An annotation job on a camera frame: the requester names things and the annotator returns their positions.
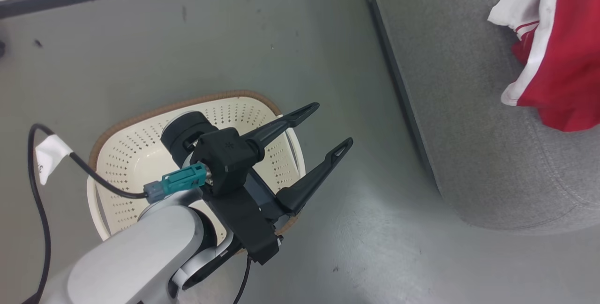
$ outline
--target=cable tag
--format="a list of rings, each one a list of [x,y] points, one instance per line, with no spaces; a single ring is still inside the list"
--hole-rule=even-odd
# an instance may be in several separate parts
[[[36,147],[36,158],[38,162],[39,182],[43,185],[58,166],[63,157],[71,154],[73,150],[65,144],[58,135],[47,137]]]

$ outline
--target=gray fabric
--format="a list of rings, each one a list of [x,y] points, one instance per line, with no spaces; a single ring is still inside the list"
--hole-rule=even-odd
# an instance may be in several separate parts
[[[522,70],[498,0],[377,0],[446,200],[473,225],[549,234],[600,222],[600,127],[562,133],[500,102]]]

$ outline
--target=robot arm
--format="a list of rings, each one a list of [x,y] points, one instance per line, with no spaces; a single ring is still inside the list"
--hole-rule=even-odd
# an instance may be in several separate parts
[[[144,193],[133,194],[148,197],[151,203],[138,223],[51,279],[41,303],[169,304],[176,301],[179,289],[201,282],[242,248],[249,260],[266,263],[283,240],[276,230],[302,210],[353,144],[352,138],[343,141],[323,163],[277,195],[269,189],[253,165],[264,158],[265,146],[318,107],[309,104],[242,136],[233,128],[217,129],[196,111],[172,120],[161,142],[182,169],[147,184]],[[79,158],[74,153],[71,157]],[[75,161],[90,169],[81,159]],[[187,188],[174,191],[172,186]],[[37,186],[32,184],[32,190],[36,195]],[[200,199],[227,231],[218,246],[208,218],[189,208]]]
[[[202,246],[201,217],[184,206],[154,212],[52,278],[43,304],[173,304],[177,270]]]

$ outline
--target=red cloth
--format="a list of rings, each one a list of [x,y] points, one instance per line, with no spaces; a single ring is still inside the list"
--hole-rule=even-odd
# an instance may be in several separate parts
[[[497,17],[493,10],[490,20],[501,21],[506,8]],[[531,12],[524,12],[505,25],[530,20]],[[561,131],[600,124],[600,0],[540,0],[539,17],[512,47],[526,66],[503,102],[536,107],[545,125]]]

